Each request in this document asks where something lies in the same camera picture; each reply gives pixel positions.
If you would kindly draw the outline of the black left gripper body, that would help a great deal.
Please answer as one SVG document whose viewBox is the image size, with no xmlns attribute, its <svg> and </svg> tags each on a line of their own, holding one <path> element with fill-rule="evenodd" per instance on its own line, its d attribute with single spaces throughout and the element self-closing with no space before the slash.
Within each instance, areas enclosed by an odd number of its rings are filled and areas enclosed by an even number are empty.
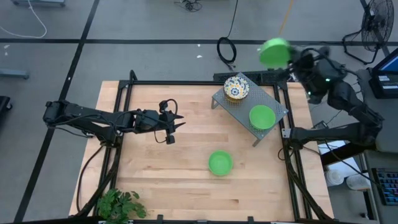
<svg viewBox="0 0 398 224">
<path fill-rule="evenodd" d="M 159 103 L 159 110 L 137 110 L 136 123 L 134 126 L 135 133 L 154 132 L 155 141 L 159 144 L 173 144 L 175 138 L 172 135 L 175 132 L 174 119 L 175 115 L 171 110 L 168 110 L 168 105 L 171 100 L 163 100 Z M 163 141 L 157 139 L 156 132 L 164 130 L 166 137 Z"/>
</svg>

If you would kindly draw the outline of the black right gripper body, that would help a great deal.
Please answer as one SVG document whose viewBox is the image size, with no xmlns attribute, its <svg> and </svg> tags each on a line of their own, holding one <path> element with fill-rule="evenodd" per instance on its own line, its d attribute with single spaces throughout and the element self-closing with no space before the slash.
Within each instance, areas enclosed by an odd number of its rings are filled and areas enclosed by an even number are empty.
<svg viewBox="0 0 398 224">
<path fill-rule="evenodd" d="M 334 83 L 347 76 L 347 71 L 344 65 L 329 58 L 329 51 L 316 51 L 316 56 L 309 51 L 302 53 L 300 70 L 293 73 L 307 92 L 308 102 L 317 105 Z"/>
</svg>

